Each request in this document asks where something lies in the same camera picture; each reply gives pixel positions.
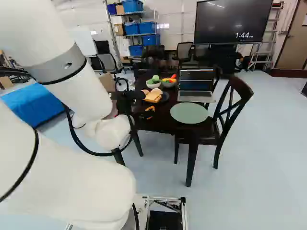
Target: gray ring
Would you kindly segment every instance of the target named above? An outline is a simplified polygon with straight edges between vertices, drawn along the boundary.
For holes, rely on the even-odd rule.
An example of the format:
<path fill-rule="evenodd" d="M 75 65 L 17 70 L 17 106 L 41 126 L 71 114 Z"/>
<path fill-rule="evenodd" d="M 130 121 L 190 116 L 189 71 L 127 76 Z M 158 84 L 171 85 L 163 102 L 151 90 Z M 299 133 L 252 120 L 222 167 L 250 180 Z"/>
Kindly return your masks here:
<path fill-rule="evenodd" d="M 45 63 L 25 67 L 39 83 L 56 81 L 76 72 L 85 62 L 85 56 L 77 46 Z"/>

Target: green round placemat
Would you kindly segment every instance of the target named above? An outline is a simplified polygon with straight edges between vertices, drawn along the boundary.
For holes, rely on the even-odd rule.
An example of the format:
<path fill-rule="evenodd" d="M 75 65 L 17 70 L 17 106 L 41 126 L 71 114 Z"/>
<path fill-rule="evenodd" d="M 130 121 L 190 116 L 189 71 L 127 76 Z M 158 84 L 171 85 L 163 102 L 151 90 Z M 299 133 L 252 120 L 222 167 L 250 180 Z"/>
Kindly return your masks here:
<path fill-rule="evenodd" d="M 208 117 L 208 111 L 203 106 L 190 102 L 175 104 L 170 113 L 175 120 L 185 124 L 197 124 Z"/>

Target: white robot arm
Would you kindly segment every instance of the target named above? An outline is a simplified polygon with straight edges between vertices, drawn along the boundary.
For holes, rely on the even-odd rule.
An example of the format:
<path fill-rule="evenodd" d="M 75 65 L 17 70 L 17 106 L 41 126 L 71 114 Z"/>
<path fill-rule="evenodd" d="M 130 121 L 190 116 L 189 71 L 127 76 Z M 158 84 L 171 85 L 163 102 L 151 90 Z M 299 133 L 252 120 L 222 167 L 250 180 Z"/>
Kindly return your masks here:
<path fill-rule="evenodd" d="M 0 0 L 0 45 L 72 109 L 107 150 L 130 132 L 128 118 L 101 121 L 108 93 L 50 0 Z M 124 166 L 59 146 L 0 101 L 0 213 L 47 215 L 85 229 L 119 230 L 136 192 Z"/>

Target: bread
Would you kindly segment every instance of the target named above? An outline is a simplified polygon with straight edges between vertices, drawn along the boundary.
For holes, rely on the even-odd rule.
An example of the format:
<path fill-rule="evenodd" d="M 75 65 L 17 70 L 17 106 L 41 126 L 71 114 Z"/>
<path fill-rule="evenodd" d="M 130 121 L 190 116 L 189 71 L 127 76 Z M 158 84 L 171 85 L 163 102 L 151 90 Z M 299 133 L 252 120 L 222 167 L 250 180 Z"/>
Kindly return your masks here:
<path fill-rule="evenodd" d="M 145 95 L 149 94 L 148 90 L 141 90 Z"/>
<path fill-rule="evenodd" d="M 158 103 L 161 100 L 162 96 L 158 95 L 156 93 L 150 93 L 146 95 L 144 101 L 152 102 L 152 103 Z"/>
<path fill-rule="evenodd" d="M 150 93 L 154 93 L 154 94 L 158 94 L 158 95 L 162 95 L 163 94 L 162 90 L 160 90 L 158 88 L 155 88 L 155 89 L 151 90 Z"/>

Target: black plate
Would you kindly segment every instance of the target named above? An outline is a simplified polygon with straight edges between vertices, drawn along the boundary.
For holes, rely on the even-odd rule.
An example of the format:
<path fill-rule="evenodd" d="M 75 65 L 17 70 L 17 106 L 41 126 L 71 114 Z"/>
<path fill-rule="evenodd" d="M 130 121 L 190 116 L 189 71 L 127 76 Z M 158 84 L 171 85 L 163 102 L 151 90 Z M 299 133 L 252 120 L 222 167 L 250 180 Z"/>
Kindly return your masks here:
<path fill-rule="evenodd" d="M 167 102 L 168 99 L 169 99 L 169 94 L 168 94 L 168 92 L 163 92 L 162 98 L 161 98 L 161 100 L 160 100 L 158 103 Z"/>

